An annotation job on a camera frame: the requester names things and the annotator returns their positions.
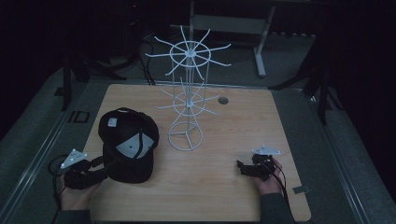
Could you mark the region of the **white metal desk frame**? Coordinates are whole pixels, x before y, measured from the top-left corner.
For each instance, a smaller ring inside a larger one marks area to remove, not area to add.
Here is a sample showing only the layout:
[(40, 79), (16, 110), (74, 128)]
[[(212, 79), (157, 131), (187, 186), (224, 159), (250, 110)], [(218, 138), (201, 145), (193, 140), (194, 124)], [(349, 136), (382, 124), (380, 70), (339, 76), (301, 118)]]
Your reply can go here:
[(266, 76), (262, 50), (275, 11), (267, 0), (170, 0), (171, 22), (186, 25), (190, 37), (198, 30), (258, 36), (253, 54), (259, 77)]

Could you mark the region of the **black baseball cap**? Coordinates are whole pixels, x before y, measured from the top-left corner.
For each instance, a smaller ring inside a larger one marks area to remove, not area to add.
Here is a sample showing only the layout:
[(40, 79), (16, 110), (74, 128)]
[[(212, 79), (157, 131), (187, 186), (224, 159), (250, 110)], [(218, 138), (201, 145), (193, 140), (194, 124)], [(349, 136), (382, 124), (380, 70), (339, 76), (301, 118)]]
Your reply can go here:
[(153, 151), (160, 140), (158, 126), (150, 116), (127, 107), (109, 111), (100, 118), (98, 134), (111, 179), (132, 184), (149, 180)]

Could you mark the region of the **person's right hand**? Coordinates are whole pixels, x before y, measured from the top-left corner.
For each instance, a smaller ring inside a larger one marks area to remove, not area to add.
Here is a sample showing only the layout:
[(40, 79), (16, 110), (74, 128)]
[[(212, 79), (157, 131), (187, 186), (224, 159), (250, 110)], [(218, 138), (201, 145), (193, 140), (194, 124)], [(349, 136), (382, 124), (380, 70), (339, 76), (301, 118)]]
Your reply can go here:
[(282, 168), (282, 166), (277, 160), (274, 160), (274, 163), (276, 165), (276, 169), (266, 181), (262, 181), (258, 177), (252, 178), (253, 183), (257, 187), (260, 195), (283, 193), (282, 183), (279, 178), (280, 169)]

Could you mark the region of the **black square floor frame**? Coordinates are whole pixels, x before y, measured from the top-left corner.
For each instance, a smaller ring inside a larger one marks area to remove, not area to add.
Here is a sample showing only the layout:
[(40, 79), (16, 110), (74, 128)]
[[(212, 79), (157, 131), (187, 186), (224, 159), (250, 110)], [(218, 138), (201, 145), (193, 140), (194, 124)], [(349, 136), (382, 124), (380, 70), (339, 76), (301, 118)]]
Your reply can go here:
[(86, 111), (73, 111), (69, 116), (69, 123), (87, 123), (90, 118), (90, 113)]

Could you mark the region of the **person's left hand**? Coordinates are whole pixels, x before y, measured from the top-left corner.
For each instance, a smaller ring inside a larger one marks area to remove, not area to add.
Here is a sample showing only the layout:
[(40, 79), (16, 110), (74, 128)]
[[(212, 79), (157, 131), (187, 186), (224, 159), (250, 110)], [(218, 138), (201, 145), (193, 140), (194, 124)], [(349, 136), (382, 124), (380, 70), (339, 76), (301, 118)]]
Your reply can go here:
[(64, 184), (64, 178), (61, 177), (61, 192), (59, 193), (61, 210), (86, 210), (92, 195), (100, 186), (101, 183), (97, 183), (86, 189), (70, 189)]

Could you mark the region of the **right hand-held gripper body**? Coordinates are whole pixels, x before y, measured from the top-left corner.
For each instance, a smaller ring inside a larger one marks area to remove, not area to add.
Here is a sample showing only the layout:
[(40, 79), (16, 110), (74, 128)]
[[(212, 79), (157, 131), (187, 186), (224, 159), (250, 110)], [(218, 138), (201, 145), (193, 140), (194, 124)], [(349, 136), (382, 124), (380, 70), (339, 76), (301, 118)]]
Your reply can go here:
[(246, 175), (266, 181), (276, 170), (274, 156), (280, 155), (280, 151), (262, 145), (261, 148), (252, 149), (252, 153), (252, 165), (246, 166)]

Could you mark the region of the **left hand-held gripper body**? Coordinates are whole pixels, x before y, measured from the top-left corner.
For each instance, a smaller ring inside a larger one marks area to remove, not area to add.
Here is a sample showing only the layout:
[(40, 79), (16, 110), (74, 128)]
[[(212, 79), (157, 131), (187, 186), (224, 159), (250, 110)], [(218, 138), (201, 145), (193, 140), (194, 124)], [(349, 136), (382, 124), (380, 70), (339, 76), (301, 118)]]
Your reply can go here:
[(87, 160), (88, 154), (73, 149), (61, 163), (60, 168), (66, 169), (64, 184), (70, 189), (86, 189), (103, 180), (99, 171), (91, 171), (91, 161)]

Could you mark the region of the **black tripod stand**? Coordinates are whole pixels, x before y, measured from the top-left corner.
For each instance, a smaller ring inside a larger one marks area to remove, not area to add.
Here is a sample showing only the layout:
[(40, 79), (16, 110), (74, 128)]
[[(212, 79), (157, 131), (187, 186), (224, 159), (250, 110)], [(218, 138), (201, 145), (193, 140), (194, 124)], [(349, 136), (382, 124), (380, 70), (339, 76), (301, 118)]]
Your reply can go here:
[(78, 19), (68, 23), (62, 38), (62, 110), (66, 110), (72, 96), (71, 74), (77, 81), (87, 82), (90, 79), (90, 67), (106, 77), (126, 80), (116, 71), (137, 59), (141, 45), (141, 24), (139, 20), (123, 17)]
[(335, 106), (342, 109), (339, 103), (329, 91), (331, 81), (331, 71), (328, 61), (328, 54), (325, 52), (325, 45), (317, 37), (313, 42), (310, 50), (307, 52), (304, 60), (297, 71), (297, 74), (280, 84), (270, 86), (269, 90), (281, 91), (303, 79), (307, 79), (303, 87), (303, 94), (306, 97), (313, 98), (319, 91), (318, 97), (318, 117), (323, 125), (327, 124), (326, 109), (328, 98), (331, 98)]

